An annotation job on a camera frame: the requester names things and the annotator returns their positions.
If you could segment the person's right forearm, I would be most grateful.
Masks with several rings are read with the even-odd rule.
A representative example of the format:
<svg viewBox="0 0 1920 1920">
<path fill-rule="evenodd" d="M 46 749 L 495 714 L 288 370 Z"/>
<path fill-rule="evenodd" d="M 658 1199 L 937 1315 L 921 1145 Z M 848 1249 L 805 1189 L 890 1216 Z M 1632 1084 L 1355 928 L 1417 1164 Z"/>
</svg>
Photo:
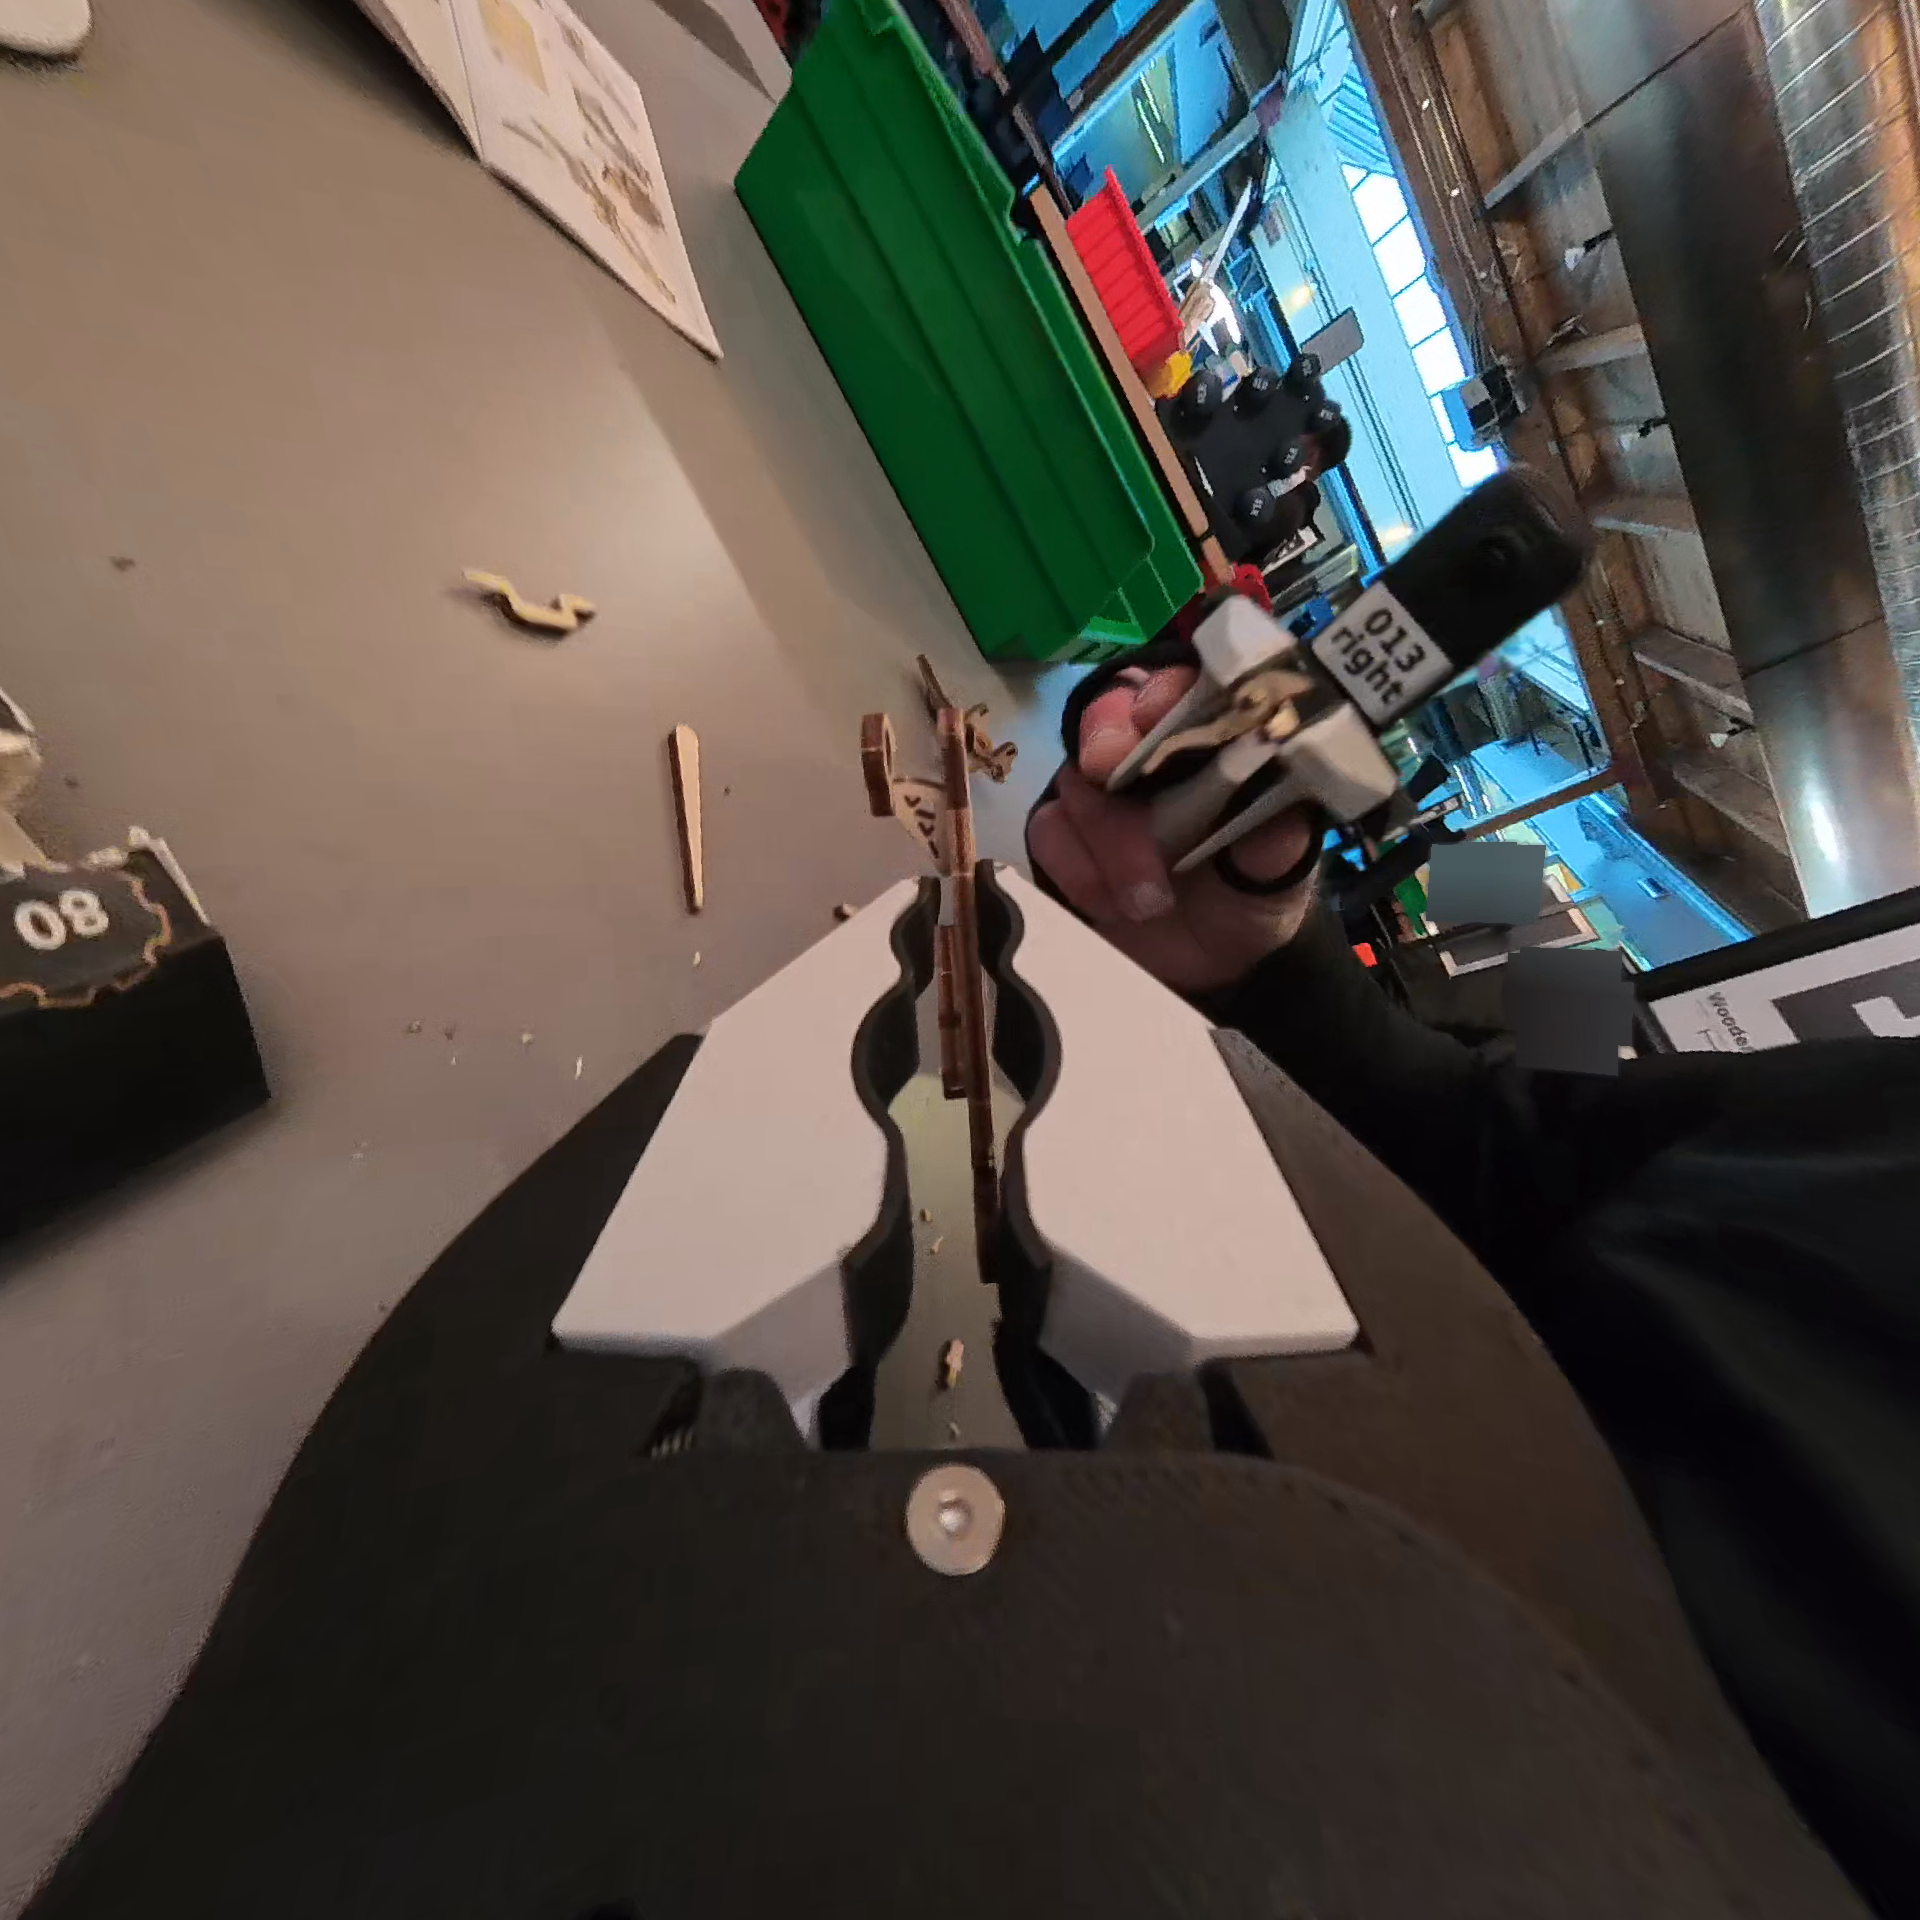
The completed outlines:
<svg viewBox="0 0 1920 1920">
<path fill-rule="evenodd" d="M 1659 1086 L 1528 1071 L 1423 1024 L 1320 906 L 1285 945 L 1192 997 L 1404 1177 L 1450 1166 L 1464 1183 L 1491 1166 L 1559 1179 L 1574 1164 L 1642 1164 L 1675 1133 Z"/>
</svg>

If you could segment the person's right hand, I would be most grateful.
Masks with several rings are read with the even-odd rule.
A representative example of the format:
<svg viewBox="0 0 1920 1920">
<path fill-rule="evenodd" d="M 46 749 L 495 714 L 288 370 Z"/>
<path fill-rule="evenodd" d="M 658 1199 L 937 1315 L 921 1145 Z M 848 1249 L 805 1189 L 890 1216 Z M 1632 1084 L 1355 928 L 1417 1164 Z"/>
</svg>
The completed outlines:
<svg viewBox="0 0 1920 1920">
<path fill-rule="evenodd" d="M 1036 883 L 1117 949 L 1179 993 L 1212 995 L 1301 931 L 1315 898 L 1309 862 L 1324 835 L 1297 807 L 1243 838 L 1233 862 L 1254 891 L 1216 867 L 1171 871 L 1148 807 L 1132 790 L 1109 792 L 1107 780 L 1194 680 L 1189 664 L 1134 664 L 1074 695 L 1067 757 L 1030 815 L 1026 846 Z"/>
</svg>

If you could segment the pointed wooden stick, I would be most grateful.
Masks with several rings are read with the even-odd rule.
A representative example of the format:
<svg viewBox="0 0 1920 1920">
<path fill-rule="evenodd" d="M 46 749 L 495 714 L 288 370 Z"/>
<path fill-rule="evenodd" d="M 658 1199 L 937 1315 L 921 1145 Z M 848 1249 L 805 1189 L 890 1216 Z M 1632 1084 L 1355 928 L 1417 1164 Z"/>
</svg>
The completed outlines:
<svg viewBox="0 0 1920 1920">
<path fill-rule="evenodd" d="M 675 724 L 667 738 L 667 757 L 675 790 L 685 898 L 689 912 L 700 916 L 708 906 L 708 867 L 704 757 L 698 732 L 689 724 Z"/>
</svg>

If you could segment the instruction booklet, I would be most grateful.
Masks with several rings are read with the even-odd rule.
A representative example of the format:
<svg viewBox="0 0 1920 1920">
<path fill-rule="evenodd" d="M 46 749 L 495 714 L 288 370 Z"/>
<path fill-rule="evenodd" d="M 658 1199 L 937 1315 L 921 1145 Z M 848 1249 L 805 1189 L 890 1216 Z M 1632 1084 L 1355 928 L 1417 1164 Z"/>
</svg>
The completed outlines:
<svg viewBox="0 0 1920 1920">
<path fill-rule="evenodd" d="M 493 178 L 718 362 L 638 83 L 565 1 L 361 1 Z"/>
</svg>

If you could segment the stacked green plastic bins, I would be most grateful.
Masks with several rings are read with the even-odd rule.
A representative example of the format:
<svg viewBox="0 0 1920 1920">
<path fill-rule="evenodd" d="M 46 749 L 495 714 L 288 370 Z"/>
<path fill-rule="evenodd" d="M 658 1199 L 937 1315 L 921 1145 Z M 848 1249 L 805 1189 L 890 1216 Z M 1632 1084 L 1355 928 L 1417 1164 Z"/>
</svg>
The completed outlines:
<svg viewBox="0 0 1920 1920">
<path fill-rule="evenodd" d="M 896 3 L 828 5 L 735 191 L 981 654 L 1156 639 L 1202 588 L 1185 523 Z"/>
</svg>

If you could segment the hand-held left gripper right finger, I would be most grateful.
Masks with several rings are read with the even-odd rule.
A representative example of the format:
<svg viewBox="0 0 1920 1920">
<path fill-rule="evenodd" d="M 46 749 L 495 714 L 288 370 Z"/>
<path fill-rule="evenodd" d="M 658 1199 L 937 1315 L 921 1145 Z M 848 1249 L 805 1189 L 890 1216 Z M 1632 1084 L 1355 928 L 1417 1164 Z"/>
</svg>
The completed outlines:
<svg viewBox="0 0 1920 1920">
<path fill-rule="evenodd" d="M 1096 1447 L 1152 1377 L 1357 1346 L 1357 1313 L 1212 1021 L 1016 869 L 975 871 L 1020 1098 L 983 1278 L 1030 1447 Z"/>
</svg>

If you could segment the silver ventilation duct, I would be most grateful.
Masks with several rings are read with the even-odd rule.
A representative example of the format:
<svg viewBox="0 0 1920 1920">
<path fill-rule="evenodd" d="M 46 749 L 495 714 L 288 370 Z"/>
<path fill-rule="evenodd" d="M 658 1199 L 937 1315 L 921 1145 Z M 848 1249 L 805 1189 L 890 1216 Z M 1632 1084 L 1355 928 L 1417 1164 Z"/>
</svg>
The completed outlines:
<svg viewBox="0 0 1920 1920">
<path fill-rule="evenodd" d="M 1917 3 L 1561 3 L 1814 914 L 1917 885 Z"/>
</svg>

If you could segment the squiggle-shaped wooden part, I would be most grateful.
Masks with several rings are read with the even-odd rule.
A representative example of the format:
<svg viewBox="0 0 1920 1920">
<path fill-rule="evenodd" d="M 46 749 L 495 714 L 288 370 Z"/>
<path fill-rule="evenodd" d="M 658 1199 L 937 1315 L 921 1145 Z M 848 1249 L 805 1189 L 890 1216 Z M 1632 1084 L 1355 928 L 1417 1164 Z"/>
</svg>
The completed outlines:
<svg viewBox="0 0 1920 1920">
<path fill-rule="evenodd" d="M 466 567 L 462 583 L 518 629 L 542 635 L 571 635 L 598 618 L 598 602 L 578 592 L 549 598 L 524 594 L 512 579 L 485 567 Z"/>
</svg>

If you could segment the wooden workbench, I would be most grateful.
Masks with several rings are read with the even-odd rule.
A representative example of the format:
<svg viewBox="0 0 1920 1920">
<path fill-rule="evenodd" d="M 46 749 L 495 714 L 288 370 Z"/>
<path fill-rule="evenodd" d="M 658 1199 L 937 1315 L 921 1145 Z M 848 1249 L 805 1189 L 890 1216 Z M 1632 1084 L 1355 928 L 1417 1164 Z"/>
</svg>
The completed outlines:
<svg viewBox="0 0 1920 1920">
<path fill-rule="evenodd" d="M 1144 453 L 1158 470 L 1160 486 L 1189 534 L 1208 594 L 1233 590 L 1235 567 L 1214 538 L 1210 515 L 1194 490 L 1179 449 L 1169 441 L 1156 399 L 1123 348 L 1121 335 L 1068 232 L 1061 199 L 1047 180 L 1026 195 L 1028 211 L 1055 267 L 1078 308 L 1117 397 L 1129 412 Z"/>
</svg>

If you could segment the cluster of black round weights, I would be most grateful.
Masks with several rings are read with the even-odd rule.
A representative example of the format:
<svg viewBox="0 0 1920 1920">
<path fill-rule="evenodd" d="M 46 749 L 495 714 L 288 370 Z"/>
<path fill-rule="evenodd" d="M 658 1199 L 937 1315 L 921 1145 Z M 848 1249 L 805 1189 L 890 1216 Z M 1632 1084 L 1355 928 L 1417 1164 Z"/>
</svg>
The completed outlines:
<svg viewBox="0 0 1920 1920">
<path fill-rule="evenodd" d="M 1268 563 L 1309 528 L 1320 478 L 1349 459 L 1355 439 L 1315 352 L 1285 370 L 1256 366 L 1235 385 L 1216 370 L 1192 371 L 1158 412 L 1233 563 Z"/>
</svg>

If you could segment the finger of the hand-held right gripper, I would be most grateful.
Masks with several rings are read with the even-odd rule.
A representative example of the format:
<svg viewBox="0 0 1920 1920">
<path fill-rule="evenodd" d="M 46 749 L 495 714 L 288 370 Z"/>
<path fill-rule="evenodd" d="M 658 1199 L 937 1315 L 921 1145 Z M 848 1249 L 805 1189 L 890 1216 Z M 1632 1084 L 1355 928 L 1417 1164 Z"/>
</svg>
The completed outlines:
<svg viewBox="0 0 1920 1920">
<path fill-rule="evenodd" d="M 1295 726 L 1278 722 L 1270 732 L 1249 732 L 1222 749 L 1160 755 L 1158 745 L 1175 726 L 1187 718 L 1206 716 L 1216 703 L 1225 701 L 1231 687 L 1249 676 L 1270 668 L 1293 668 L 1307 674 L 1301 668 L 1297 637 L 1270 612 L 1243 596 L 1222 600 L 1194 629 L 1192 647 L 1196 654 L 1196 676 L 1192 683 L 1144 734 L 1140 743 L 1130 749 L 1130 755 L 1117 765 L 1115 773 L 1109 774 L 1111 786 L 1152 780 L 1173 763 L 1187 765 L 1196 755 L 1218 755 L 1249 736 L 1278 740 L 1299 728 L 1299 705 L 1309 695 L 1295 705 L 1295 714 L 1299 716 Z"/>
<path fill-rule="evenodd" d="M 1355 823 L 1396 802 L 1402 776 L 1365 716 L 1328 709 L 1285 738 L 1245 732 L 1154 798 L 1154 835 L 1175 873 L 1225 854 L 1291 809 Z"/>
</svg>

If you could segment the black framed white sign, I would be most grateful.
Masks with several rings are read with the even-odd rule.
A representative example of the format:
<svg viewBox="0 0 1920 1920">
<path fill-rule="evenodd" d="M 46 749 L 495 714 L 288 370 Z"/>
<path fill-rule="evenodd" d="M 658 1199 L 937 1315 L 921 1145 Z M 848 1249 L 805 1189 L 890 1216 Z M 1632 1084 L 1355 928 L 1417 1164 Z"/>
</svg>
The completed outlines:
<svg viewBox="0 0 1920 1920">
<path fill-rule="evenodd" d="M 1669 988 L 1648 1003 L 1673 1052 L 1754 1053 L 1842 1038 L 1919 1036 L 1919 926 Z"/>
</svg>

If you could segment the red plastic bin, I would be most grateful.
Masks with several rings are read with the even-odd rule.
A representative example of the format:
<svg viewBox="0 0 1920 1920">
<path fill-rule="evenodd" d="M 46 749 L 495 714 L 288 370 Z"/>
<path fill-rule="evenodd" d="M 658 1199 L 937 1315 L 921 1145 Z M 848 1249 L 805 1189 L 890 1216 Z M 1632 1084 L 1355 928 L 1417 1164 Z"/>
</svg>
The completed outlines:
<svg viewBox="0 0 1920 1920">
<path fill-rule="evenodd" d="M 1156 379 L 1165 362 L 1185 350 L 1185 321 L 1113 166 L 1067 226 L 1130 366 L 1142 379 Z"/>
</svg>

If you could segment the wooden model frame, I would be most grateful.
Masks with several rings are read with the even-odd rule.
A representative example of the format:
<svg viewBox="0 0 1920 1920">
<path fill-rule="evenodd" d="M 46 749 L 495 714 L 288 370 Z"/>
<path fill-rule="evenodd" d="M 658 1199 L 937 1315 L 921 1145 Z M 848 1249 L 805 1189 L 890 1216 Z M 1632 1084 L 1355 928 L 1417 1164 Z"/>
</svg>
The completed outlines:
<svg viewBox="0 0 1920 1920">
<path fill-rule="evenodd" d="M 933 658 L 919 654 L 917 670 L 941 755 L 939 771 L 931 776 L 900 771 L 896 728 L 881 709 L 861 722 L 859 759 L 873 815 L 896 819 L 908 829 L 943 879 L 945 904 L 935 941 L 943 1083 L 948 1100 L 968 1108 L 975 1257 L 981 1278 L 991 1280 L 1001 1174 L 993 1030 L 979 943 L 974 776 L 985 773 L 991 780 L 1006 780 L 1018 747 L 995 742 L 985 726 L 987 707 L 958 701 Z"/>
</svg>

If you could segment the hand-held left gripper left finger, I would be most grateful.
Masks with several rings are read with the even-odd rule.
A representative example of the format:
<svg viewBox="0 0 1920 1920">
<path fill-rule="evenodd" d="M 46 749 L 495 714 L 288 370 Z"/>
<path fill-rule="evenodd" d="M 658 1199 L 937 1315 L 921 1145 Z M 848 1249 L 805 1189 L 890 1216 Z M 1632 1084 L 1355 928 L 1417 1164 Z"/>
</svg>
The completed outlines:
<svg viewBox="0 0 1920 1920">
<path fill-rule="evenodd" d="M 915 1288 L 894 1104 L 921 1071 L 921 885 L 900 881 L 710 1022 L 551 1325 L 571 1352 L 772 1381 L 834 1443 Z"/>
</svg>

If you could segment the black product box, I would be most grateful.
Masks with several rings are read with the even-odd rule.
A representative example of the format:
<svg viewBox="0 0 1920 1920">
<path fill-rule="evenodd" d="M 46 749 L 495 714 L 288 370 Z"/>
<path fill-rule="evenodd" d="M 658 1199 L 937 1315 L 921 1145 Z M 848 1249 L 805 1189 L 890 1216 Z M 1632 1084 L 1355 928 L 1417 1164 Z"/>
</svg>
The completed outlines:
<svg viewBox="0 0 1920 1920">
<path fill-rule="evenodd" d="M 3 699 L 3 1243 L 270 1100 L 226 937 L 171 846 L 133 827 L 57 862 L 18 819 L 44 765 Z"/>
</svg>

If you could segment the person's black clothing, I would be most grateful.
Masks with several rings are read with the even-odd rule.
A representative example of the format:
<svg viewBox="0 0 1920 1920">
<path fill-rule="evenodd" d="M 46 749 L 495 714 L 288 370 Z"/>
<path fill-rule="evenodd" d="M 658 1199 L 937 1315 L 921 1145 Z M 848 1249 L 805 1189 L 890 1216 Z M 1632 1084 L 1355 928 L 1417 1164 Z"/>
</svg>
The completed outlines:
<svg viewBox="0 0 1920 1920">
<path fill-rule="evenodd" d="M 1917 1042 L 1621 1075 L 1675 1119 L 1642 1164 L 1384 1166 L 1590 1406 L 1805 1821 L 1876 1914 L 1917 1916 Z"/>
</svg>

